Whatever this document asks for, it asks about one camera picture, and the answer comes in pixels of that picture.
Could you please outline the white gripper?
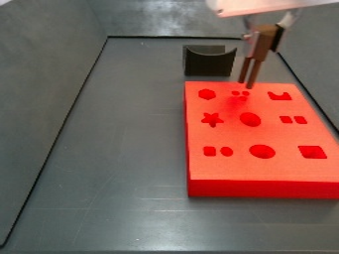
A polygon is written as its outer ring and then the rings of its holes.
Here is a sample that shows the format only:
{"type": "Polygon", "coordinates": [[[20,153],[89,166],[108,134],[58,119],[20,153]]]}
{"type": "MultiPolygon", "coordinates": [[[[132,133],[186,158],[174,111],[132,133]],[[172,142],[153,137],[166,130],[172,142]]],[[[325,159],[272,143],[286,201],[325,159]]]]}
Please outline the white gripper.
{"type": "MultiPolygon", "coordinates": [[[[220,18],[228,18],[333,4],[339,3],[339,0],[205,0],[205,3],[220,18]]],[[[284,33],[284,28],[280,25],[274,24],[274,27],[276,31],[269,47],[272,52],[277,51],[284,33]]],[[[250,58],[254,54],[257,38],[258,32],[242,34],[242,40],[245,42],[244,53],[246,58],[250,58]]]]}

